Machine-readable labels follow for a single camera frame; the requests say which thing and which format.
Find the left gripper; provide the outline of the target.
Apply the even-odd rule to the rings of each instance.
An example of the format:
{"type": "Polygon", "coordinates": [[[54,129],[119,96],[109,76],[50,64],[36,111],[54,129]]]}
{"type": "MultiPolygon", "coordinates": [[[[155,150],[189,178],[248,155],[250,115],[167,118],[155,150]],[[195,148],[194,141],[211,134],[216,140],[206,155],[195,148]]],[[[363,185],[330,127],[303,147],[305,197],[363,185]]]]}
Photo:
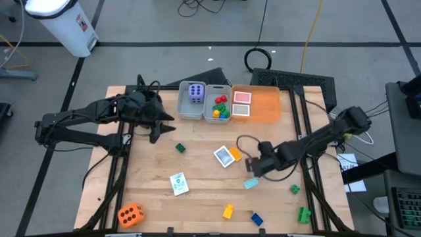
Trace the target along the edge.
{"type": "MultiPolygon", "coordinates": [[[[135,125],[152,125],[161,120],[173,121],[174,117],[162,110],[162,99],[154,91],[138,91],[123,95],[118,100],[118,117],[135,125]]],[[[151,127],[149,142],[155,144],[161,134],[176,128],[159,123],[151,127]]]]}

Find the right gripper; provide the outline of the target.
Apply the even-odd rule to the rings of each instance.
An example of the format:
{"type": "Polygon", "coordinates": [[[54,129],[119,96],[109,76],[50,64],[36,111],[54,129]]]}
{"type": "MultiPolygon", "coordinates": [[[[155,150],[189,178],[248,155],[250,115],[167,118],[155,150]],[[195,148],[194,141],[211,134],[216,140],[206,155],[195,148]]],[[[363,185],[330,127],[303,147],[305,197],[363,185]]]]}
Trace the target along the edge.
{"type": "Polygon", "coordinates": [[[279,147],[274,147],[271,142],[260,142],[257,145],[260,152],[259,157],[251,157],[245,160],[247,172],[253,173],[255,177],[262,177],[270,171],[285,170],[285,159],[279,152],[279,147]]]}

